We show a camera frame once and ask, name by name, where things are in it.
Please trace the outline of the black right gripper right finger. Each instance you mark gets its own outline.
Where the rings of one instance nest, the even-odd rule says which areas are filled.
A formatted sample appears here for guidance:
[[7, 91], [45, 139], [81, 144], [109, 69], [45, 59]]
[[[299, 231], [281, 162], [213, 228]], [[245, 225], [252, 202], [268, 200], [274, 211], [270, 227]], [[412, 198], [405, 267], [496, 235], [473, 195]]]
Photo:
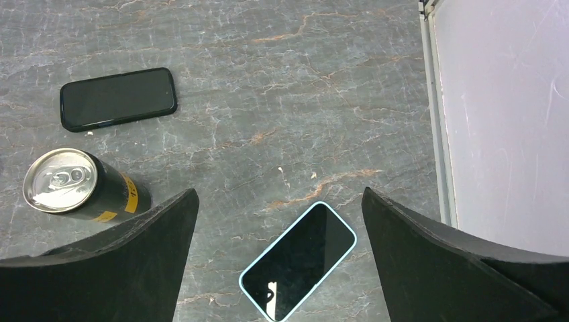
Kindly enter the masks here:
[[391, 321], [567, 321], [568, 258], [491, 242], [366, 188], [362, 214]]

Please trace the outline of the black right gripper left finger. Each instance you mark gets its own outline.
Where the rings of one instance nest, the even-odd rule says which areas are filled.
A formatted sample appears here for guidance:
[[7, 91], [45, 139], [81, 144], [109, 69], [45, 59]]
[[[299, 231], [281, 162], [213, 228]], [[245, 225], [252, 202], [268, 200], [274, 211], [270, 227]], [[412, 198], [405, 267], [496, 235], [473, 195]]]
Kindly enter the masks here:
[[1, 261], [2, 321], [171, 321], [199, 210], [187, 189], [39, 256]]

